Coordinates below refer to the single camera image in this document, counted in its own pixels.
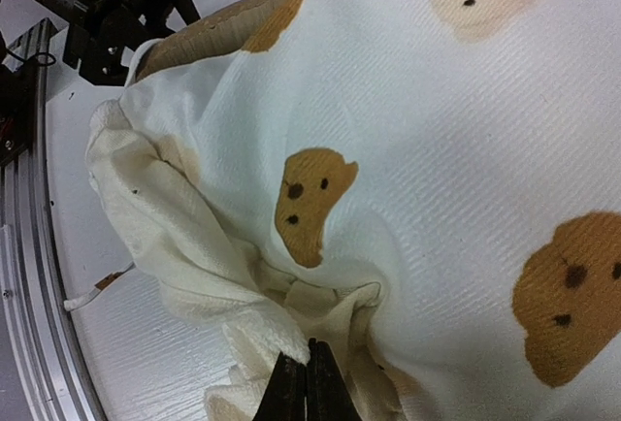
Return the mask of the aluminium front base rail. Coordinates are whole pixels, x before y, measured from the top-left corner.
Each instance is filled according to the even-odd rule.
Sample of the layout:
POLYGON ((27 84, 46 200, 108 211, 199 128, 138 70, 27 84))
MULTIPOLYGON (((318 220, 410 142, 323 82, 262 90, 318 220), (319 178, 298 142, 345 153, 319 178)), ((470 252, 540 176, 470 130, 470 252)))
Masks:
POLYGON ((34 420, 102 420, 65 293, 52 226, 46 91, 56 29, 40 20, 9 46, 8 68, 26 85, 1 149, 1 306, 34 420))

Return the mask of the wooden pet bed frame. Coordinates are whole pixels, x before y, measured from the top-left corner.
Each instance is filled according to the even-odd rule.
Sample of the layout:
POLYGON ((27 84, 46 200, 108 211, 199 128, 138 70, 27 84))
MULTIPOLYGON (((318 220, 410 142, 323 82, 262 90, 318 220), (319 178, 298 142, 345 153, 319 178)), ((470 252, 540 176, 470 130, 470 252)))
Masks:
POLYGON ((295 17, 302 1, 241 0, 223 8, 148 48, 138 63, 135 80, 244 46, 266 49, 295 17))

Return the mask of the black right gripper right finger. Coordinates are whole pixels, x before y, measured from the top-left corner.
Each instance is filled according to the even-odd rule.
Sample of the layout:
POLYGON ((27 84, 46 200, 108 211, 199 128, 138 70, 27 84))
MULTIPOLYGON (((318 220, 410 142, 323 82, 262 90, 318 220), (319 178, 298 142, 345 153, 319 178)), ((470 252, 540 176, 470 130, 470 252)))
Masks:
POLYGON ((306 419, 309 421, 361 421, 345 386, 330 345, 310 339, 306 365, 306 419))

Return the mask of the large bear print cushion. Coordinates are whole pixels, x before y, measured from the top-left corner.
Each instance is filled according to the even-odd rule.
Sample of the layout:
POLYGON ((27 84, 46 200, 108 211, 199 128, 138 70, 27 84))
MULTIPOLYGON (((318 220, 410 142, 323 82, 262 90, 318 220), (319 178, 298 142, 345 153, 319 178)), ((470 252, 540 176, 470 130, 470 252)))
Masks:
POLYGON ((286 0, 136 52, 89 180, 165 306, 220 320, 211 420, 327 341, 365 420, 620 416, 620 0, 286 0))

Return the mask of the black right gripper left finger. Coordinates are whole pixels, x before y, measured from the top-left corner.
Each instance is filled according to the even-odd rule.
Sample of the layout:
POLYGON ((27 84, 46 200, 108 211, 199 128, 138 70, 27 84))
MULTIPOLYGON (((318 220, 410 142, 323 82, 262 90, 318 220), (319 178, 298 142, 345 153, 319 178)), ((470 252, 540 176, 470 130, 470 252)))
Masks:
POLYGON ((254 421, 305 421, 306 386, 306 366, 280 353, 254 421))

